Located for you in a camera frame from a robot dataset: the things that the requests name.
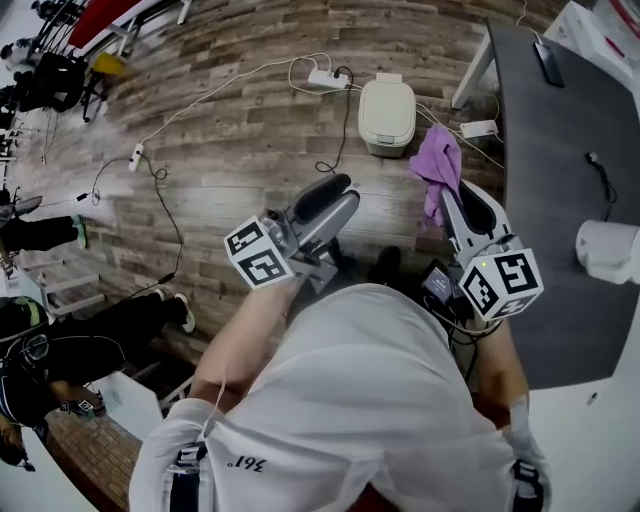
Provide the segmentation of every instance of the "wood plank flooring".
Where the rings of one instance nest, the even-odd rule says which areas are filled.
[[[564,0],[531,0],[523,26],[544,31]],[[101,165],[128,158],[137,142],[170,116],[237,73],[266,62],[326,52],[334,68],[348,66],[364,85],[376,72],[402,73],[419,102],[452,128],[496,114],[490,93],[472,98],[464,110],[450,110],[451,97],[482,39],[487,16],[513,23],[521,0],[196,0],[183,26],[168,23],[142,37],[126,73],[109,99],[85,125],[78,109],[50,119],[45,141],[35,138],[18,150],[10,186],[23,197],[43,194],[44,203],[90,191]],[[323,57],[318,57],[325,66]],[[293,80],[305,85],[310,64],[297,63]],[[333,162],[340,146],[346,93],[313,96],[291,89],[288,65],[269,67],[239,79],[179,117],[146,143],[159,183],[184,238],[184,251],[169,290],[192,299],[198,319],[194,335],[165,330],[162,345],[194,361],[229,319],[247,287],[230,267],[222,239],[265,206],[285,206],[301,187],[319,179],[314,164]],[[407,169],[429,123],[419,117],[416,136],[400,160],[370,156],[358,136],[353,93],[347,141],[339,170],[362,196],[358,213],[341,233],[345,251],[370,263],[395,244],[405,268],[420,271],[434,254],[448,251],[442,232],[421,227],[426,186]],[[31,113],[27,124],[47,125],[47,114]],[[480,146],[502,161],[497,140]],[[500,198],[503,173],[463,147],[463,177]],[[88,269],[101,275],[98,288],[115,302],[173,270],[179,244],[155,195],[144,163],[137,173],[126,161],[100,177],[102,200],[87,199],[41,208],[31,218],[81,213],[87,218],[90,249],[72,244],[47,254],[23,254],[23,261],[56,255],[74,258],[66,272]]]

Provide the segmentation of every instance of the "white power strip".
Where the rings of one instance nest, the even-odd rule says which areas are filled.
[[[138,170],[138,165],[140,165],[140,160],[142,160],[142,153],[144,153],[144,145],[141,143],[136,144],[136,149],[133,150],[133,155],[129,158],[129,170],[131,172]]]
[[[338,78],[334,78],[331,71],[313,68],[309,73],[309,83],[326,87],[327,89],[346,89],[347,85],[349,85],[349,77],[347,75],[338,75]]]
[[[498,135],[498,125],[493,119],[488,121],[474,121],[472,123],[462,123],[460,125],[462,136],[465,139],[473,139],[474,137],[493,137]]]

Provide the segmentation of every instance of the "green shoe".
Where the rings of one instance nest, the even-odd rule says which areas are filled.
[[[82,222],[82,218],[80,215],[73,215],[71,217],[73,219],[73,227],[78,231],[78,247],[80,249],[87,248],[87,235],[84,230],[84,223]]]

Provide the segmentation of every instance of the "smartphone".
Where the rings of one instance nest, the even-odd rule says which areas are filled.
[[[542,64],[542,71],[544,76],[551,85],[556,87],[564,87],[564,81],[562,75],[558,69],[558,62],[556,61],[551,48],[540,43],[533,43],[533,47],[536,50],[536,54]]]

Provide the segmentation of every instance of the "purple cloth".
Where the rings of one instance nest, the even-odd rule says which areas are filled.
[[[409,169],[429,182],[424,201],[425,224],[433,219],[442,226],[444,219],[440,211],[442,187],[449,187],[460,198],[460,173],[462,155],[454,136],[444,126],[436,124],[427,132],[416,156],[409,160]]]

